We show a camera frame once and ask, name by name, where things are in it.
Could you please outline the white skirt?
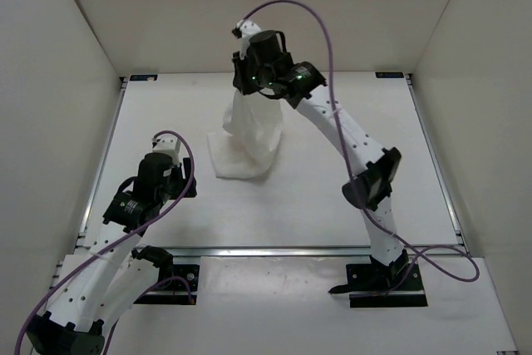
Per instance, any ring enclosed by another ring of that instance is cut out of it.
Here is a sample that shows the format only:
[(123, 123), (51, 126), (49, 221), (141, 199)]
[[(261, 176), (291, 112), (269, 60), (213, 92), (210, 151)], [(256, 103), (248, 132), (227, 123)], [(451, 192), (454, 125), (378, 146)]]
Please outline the white skirt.
[(283, 113), (278, 100), (235, 91), (224, 112), (221, 131), (207, 135), (215, 176), (252, 180), (268, 173), (282, 134)]

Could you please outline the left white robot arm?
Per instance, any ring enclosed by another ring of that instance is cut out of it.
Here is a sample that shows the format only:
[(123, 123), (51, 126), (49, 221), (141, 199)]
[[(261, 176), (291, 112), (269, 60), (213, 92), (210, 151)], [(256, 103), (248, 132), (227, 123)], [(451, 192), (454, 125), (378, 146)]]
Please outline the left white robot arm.
[(151, 152), (103, 214), (90, 253), (31, 316), (25, 334), (39, 354), (102, 354), (106, 335), (148, 290), (175, 279), (172, 255), (139, 242), (150, 222), (197, 195), (194, 162)]

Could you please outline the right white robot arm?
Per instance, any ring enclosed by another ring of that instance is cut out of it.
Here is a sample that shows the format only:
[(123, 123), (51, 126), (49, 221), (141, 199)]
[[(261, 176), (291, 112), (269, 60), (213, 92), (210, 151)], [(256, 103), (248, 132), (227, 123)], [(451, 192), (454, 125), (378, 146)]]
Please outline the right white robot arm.
[(384, 291), (397, 285), (408, 264), (396, 237), (392, 213), (392, 182), (400, 151), (387, 149), (370, 137), (328, 93), (328, 81), (310, 62), (293, 61), (280, 31), (242, 25), (232, 31), (241, 42), (234, 52), (234, 87), (243, 95), (260, 94), (285, 100), (312, 122), (347, 162), (349, 181), (344, 198), (361, 211), (370, 239), (366, 281), (332, 288), (332, 293)]

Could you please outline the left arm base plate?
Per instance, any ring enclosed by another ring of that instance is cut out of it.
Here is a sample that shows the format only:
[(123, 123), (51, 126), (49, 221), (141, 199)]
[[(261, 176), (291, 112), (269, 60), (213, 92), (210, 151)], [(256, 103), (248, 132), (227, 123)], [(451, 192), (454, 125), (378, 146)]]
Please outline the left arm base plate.
[(159, 283), (135, 301), (139, 305), (195, 306), (200, 280), (200, 259), (174, 258), (173, 269), (159, 273)]

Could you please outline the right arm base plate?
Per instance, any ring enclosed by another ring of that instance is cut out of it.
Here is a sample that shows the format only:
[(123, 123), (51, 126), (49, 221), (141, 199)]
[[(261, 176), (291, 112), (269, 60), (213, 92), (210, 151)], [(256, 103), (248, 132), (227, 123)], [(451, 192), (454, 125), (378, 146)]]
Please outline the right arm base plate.
[(347, 264), (347, 282), (330, 288), (347, 294), (350, 308), (424, 308), (428, 306), (418, 264), (409, 263), (391, 283), (371, 264)]

